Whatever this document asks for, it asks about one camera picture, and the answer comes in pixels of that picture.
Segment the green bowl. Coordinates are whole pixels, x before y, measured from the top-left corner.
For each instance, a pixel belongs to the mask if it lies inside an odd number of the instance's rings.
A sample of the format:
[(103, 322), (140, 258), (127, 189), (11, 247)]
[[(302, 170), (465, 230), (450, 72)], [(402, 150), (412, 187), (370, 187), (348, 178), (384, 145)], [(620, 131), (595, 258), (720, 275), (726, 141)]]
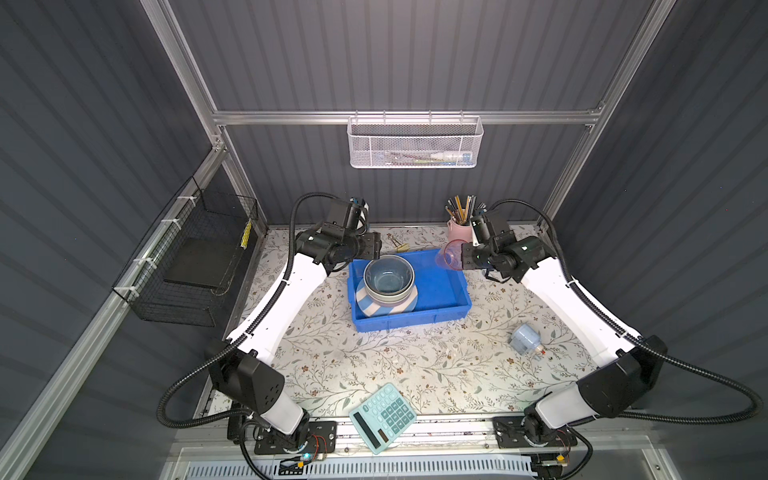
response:
[(411, 302), (414, 298), (418, 296), (418, 290), (416, 285), (412, 285), (410, 288), (404, 289), (396, 293), (382, 293), (372, 288), (368, 288), (367, 286), (364, 287), (364, 291), (367, 294), (367, 296), (370, 297), (373, 301), (376, 301), (377, 303), (385, 304), (385, 305), (394, 305), (394, 304), (400, 304), (403, 302)]

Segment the yellow tag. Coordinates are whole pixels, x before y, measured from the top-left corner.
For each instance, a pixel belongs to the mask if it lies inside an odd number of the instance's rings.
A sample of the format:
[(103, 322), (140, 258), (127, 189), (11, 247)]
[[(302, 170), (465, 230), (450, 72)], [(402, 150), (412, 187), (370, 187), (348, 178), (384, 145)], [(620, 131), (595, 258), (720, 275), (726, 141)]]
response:
[(252, 220), (249, 219), (244, 227), (239, 246), (245, 250), (248, 247), (250, 235), (252, 231)]

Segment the pink translucent tumbler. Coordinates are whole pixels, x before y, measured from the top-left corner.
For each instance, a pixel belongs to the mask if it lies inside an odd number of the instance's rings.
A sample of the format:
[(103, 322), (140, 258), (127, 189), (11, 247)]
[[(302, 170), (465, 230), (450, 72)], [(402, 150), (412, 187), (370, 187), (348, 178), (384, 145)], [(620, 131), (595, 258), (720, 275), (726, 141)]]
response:
[(438, 251), (435, 258), (436, 265), (445, 270), (462, 271), (462, 253), (464, 244), (465, 241), (462, 239), (449, 241)]

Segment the blue grey bowl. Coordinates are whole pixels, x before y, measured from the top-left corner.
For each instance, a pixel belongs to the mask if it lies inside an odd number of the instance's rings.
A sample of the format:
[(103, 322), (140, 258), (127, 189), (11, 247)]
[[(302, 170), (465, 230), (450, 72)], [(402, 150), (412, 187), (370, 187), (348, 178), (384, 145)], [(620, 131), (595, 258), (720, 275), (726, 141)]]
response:
[(372, 295), (395, 297), (410, 291), (415, 284), (413, 266), (398, 255), (384, 255), (364, 269), (363, 281)]

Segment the blue plastic bin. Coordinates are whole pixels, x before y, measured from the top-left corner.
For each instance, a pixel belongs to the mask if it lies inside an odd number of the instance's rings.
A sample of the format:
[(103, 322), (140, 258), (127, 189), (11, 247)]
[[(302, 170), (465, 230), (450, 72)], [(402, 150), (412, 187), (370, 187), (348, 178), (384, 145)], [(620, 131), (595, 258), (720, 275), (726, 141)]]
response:
[(400, 254), (415, 269), (417, 298), (412, 310), (367, 317), (355, 298), (363, 286), (366, 260), (354, 260), (349, 266), (348, 300), (352, 321), (358, 332), (375, 332), (398, 328), (460, 320), (472, 307), (468, 283), (462, 271), (447, 270), (437, 265), (437, 249)]

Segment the black slab in basket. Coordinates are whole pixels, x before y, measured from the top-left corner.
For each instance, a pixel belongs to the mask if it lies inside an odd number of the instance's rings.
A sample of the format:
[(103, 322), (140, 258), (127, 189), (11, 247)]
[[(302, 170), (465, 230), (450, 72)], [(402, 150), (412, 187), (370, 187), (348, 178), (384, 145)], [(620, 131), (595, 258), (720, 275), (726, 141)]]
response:
[(228, 281), (242, 256), (238, 245), (189, 238), (164, 274), (168, 283), (216, 289)]

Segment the teal calculator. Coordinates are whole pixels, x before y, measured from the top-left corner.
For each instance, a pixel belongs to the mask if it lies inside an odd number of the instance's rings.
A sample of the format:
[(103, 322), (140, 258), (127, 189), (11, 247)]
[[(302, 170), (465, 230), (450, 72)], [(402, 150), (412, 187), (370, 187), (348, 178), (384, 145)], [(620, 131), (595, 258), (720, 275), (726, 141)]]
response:
[(374, 454), (389, 448), (417, 415), (399, 390), (387, 383), (349, 413), (361, 440)]

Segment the pencils bundle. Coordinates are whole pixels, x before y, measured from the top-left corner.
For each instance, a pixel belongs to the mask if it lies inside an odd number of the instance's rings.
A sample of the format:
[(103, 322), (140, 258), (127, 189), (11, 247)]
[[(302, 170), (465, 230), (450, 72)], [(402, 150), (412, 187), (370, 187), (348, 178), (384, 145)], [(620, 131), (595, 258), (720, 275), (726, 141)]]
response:
[(475, 195), (461, 198), (459, 195), (448, 198), (444, 206), (450, 220), (460, 226), (466, 226), (470, 220), (487, 210), (484, 202), (478, 202)]

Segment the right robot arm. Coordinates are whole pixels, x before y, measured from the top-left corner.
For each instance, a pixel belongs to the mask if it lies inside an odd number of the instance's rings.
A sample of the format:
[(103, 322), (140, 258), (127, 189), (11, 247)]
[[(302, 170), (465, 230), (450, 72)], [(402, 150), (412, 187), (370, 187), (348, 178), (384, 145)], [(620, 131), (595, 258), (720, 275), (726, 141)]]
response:
[(473, 241), (462, 246), (462, 267), (494, 272), (498, 283), (513, 280), (532, 292), (568, 327), (589, 354), (596, 369), (574, 384), (548, 393), (524, 410), (529, 439), (540, 444), (572, 422), (587, 418), (616, 418), (655, 386), (666, 345), (657, 337), (630, 340), (637, 331), (566, 275), (562, 254), (537, 236), (516, 237), (503, 216), (482, 211), (470, 220)]

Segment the blue translucent tumbler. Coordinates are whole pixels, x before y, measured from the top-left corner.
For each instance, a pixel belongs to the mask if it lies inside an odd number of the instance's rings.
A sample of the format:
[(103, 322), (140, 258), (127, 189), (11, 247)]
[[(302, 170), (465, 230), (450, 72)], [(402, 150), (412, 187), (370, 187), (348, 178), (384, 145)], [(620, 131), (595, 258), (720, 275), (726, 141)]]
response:
[(358, 197), (351, 198), (350, 202), (352, 204), (350, 225), (357, 235), (362, 235), (368, 231), (368, 204)]

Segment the small light blue cup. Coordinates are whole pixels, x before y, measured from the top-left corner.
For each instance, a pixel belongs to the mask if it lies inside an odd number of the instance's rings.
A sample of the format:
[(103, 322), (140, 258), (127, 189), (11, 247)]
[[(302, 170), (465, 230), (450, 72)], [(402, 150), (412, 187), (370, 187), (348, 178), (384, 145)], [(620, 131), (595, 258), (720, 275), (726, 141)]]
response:
[(546, 354), (540, 335), (527, 323), (514, 330), (509, 338), (509, 345), (520, 355)]

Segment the pink pencil cup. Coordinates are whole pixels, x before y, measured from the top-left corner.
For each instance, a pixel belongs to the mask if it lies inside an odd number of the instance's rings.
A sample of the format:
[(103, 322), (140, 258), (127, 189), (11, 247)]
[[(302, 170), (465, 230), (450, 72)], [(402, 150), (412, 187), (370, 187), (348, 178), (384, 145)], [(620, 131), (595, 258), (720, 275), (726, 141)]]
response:
[(447, 238), (448, 242), (453, 241), (462, 241), (462, 242), (473, 242), (473, 228), (470, 225), (461, 225), (454, 221), (453, 219), (449, 220), (447, 222)]

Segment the pens in white basket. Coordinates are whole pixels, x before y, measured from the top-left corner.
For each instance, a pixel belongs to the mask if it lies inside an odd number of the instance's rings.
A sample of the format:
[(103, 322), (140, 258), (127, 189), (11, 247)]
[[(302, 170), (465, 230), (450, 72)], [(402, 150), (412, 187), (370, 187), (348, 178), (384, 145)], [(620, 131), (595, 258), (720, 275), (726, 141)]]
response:
[(389, 164), (397, 165), (438, 165), (472, 167), (475, 164), (471, 151), (385, 151)]

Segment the brass clip on table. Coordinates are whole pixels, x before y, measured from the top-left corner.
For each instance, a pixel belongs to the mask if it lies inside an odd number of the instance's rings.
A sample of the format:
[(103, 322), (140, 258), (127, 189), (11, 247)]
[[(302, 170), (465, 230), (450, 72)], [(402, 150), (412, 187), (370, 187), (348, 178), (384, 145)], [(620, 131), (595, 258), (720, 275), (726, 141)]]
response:
[(389, 239), (390, 243), (393, 245), (397, 253), (406, 253), (410, 251), (410, 245), (408, 243), (401, 242), (394, 235), (388, 234), (387, 238)]

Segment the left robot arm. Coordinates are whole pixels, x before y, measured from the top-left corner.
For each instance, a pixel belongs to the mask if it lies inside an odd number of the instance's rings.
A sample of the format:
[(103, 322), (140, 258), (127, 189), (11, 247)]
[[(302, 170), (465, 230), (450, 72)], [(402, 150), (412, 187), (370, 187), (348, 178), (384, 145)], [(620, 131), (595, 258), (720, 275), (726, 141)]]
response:
[[(298, 209), (306, 200), (330, 200), (327, 217), (299, 232)], [(377, 259), (380, 235), (367, 226), (369, 207), (362, 198), (339, 199), (326, 193), (305, 194), (289, 220), (288, 257), (281, 275), (258, 306), (226, 338), (232, 352), (208, 367), (215, 390), (246, 409), (265, 426), (295, 436), (307, 413), (284, 392), (285, 377), (272, 362), (288, 327), (306, 301), (338, 267), (356, 259)]]

